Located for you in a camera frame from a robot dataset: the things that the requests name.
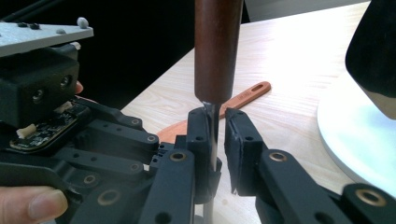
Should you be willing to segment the wooden spatula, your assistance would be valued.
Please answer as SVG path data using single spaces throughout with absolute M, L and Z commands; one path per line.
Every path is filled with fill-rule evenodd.
M 219 118 L 223 119 L 225 117 L 227 108 L 240 109 L 263 96 L 269 90 L 271 90 L 271 84 L 268 81 L 262 81 L 241 91 L 221 106 Z M 157 136 L 161 142 L 174 143 L 178 135 L 185 135 L 187 133 L 187 128 L 188 121 L 185 119 L 160 130 L 157 132 Z

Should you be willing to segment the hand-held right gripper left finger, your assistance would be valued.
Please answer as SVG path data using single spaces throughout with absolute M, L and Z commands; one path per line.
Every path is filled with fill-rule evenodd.
M 188 115 L 186 144 L 187 150 L 194 155 L 194 203 L 208 203 L 216 195 L 221 172 L 213 169 L 209 124 L 202 107 L 193 109 Z

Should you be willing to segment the steel ladle with wooden handle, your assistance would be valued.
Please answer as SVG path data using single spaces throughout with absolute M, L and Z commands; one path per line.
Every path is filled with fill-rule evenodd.
M 209 171 L 217 170 L 219 109 L 233 94 L 244 0 L 195 0 L 194 94 L 204 105 Z

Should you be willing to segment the stainless steel kitchen utensil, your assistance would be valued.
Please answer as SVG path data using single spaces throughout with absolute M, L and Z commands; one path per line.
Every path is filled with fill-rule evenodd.
M 385 116 L 396 119 L 396 0 L 371 0 L 348 46 L 346 70 Z

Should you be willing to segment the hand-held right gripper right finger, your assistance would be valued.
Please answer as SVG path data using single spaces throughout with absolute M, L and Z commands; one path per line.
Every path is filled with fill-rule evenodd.
M 249 116 L 238 109 L 225 113 L 224 150 L 233 194 L 254 196 L 258 187 L 257 164 L 264 142 Z

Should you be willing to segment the white utensil rack stand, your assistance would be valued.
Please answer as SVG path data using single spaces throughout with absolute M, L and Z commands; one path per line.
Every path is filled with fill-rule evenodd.
M 354 83 L 333 84 L 318 104 L 318 128 L 333 161 L 351 179 L 396 198 L 396 120 Z

